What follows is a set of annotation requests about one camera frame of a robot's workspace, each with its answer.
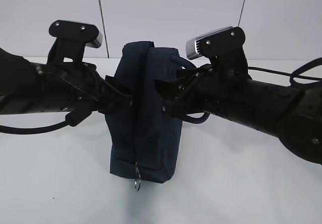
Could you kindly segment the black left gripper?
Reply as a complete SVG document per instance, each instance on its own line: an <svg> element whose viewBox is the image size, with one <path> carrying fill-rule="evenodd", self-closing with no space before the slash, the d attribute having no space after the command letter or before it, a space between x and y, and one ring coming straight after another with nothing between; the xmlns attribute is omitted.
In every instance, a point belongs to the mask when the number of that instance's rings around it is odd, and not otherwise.
<svg viewBox="0 0 322 224"><path fill-rule="evenodd" d="M67 88L68 102L65 105L67 115L64 125L76 127L92 112L114 114L126 112L131 108L131 91L115 77L105 75L101 78L94 64L82 62L75 66L71 63L47 65L44 74L58 81ZM106 95L105 81L123 95Z"/></svg>

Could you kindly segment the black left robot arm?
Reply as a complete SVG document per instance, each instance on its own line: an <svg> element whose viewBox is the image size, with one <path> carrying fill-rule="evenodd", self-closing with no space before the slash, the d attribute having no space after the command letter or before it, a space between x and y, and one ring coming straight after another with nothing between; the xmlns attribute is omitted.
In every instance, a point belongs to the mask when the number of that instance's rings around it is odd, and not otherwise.
<svg viewBox="0 0 322 224"><path fill-rule="evenodd" d="M102 78L94 64L41 64L1 50L2 115L66 112L55 127L75 127L95 111L122 112L131 100L119 80Z"/></svg>

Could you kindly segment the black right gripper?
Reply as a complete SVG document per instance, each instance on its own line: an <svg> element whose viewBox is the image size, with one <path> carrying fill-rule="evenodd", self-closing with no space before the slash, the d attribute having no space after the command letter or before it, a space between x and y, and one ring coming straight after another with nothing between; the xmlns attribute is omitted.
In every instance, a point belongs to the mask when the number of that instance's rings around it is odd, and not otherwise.
<svg viewBox="0 0 322 224"><path fill-rule="evenodd" d="M174 77L156 79L154 84L165 112L172 117L202 111L199 120L211 114L227 120L254 119L254 84L248 73L225 74L205 64L179 69Z"/></svg>

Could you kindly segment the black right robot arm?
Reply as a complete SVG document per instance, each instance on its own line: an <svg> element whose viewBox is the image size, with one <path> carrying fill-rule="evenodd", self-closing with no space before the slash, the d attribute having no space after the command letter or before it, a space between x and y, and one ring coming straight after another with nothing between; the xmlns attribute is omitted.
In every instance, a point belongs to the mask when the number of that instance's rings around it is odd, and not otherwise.
<svg viewBox="0 0 322 224"><path fill-rule="evenodd" d="M321 163L321 83L281 86L210 64L155 80L172 117L208 113L278 138L294 155Z"/></svg>

